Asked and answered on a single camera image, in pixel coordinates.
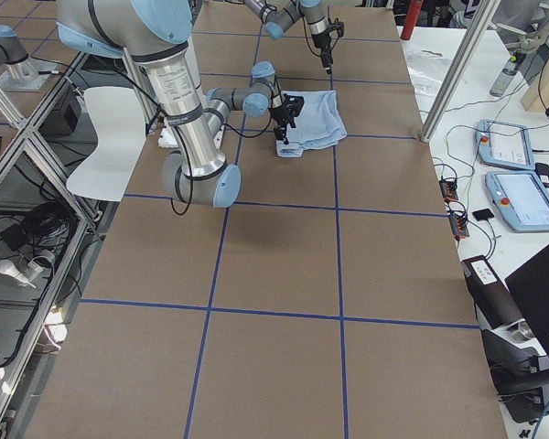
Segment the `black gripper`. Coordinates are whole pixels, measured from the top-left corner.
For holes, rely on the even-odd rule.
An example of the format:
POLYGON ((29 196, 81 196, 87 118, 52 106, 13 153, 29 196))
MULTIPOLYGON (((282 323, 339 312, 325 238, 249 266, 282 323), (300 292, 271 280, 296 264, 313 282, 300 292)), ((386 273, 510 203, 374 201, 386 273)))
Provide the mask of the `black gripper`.
POLYGON ((324 17, 311 25, 311 37, 314 46, 319 50, 321 64, 328 75, 332 74, 333 69, 331 34, 336 33, 337 38, 341 38, 344 36, 344 31, 344 23, 338 18, 331 21, 329 18, 324 17))
POLYGON ((282 142, 284 145, 288 144, 286 127, 288 125, 292 128, 296 127, 295 118, 301 113, 302 108, 302 96, 289 95, 288 93, 279 93, 274 96, 270 115, 274 120, 274 135, 278 142, 282 142))

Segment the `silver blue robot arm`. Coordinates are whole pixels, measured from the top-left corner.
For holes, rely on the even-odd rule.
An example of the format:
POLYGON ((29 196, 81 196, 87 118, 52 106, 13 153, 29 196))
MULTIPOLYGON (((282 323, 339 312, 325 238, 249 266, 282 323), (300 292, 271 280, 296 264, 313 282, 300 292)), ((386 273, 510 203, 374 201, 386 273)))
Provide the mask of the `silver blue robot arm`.
POLYGON ((231 112, 270 114, 284 141, 304 100, 283 93, 271 63, 253 66, 248 88, 218 88, 202 102, 187 61, 192 14, 186 1, 59 1, 59 39, 68 47, 106 58, 130 55, 145 70, 178 152, 163 166, 172 198, 190 205, 228 208, 238 197, 240 169, 214 138, 231 112))
POLYGON ((313 55, 320 59, 324 71, 332 74, 333 48, 344 36, 344 23, 331 20, 328 8, 321 1, 288 1, 282 8, 267 1, 242 1, 262 22, 268 36, 281 38, 295 23, 302 22, 306 39, 311 38, 313 55))

